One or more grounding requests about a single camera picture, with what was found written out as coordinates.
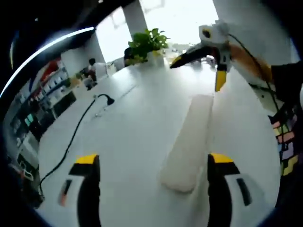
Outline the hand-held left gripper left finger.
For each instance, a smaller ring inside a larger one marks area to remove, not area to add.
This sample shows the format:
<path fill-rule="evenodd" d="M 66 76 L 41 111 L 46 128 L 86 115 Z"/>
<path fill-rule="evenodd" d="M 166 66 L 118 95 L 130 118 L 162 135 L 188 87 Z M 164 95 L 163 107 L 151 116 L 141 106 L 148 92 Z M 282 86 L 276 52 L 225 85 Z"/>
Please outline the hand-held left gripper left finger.
<path fill-rule="evenodd" d="M 100 227 L 99 155 L 78 158 L 71 166 L 58 197 L 58 205 L 74 215 L 77 227 Z"/>

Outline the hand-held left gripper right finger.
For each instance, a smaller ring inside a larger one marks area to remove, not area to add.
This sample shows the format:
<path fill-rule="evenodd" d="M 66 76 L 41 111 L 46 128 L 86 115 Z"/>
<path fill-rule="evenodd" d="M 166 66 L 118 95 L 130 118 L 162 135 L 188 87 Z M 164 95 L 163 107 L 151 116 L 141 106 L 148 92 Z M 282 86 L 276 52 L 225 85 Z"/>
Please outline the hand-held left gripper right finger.
<path fill-rule="evenodd" d="M 234 161 L 211 153 L 207 161 L 209 227 L 256 227 L 265 217 L 265 196 Z"/>

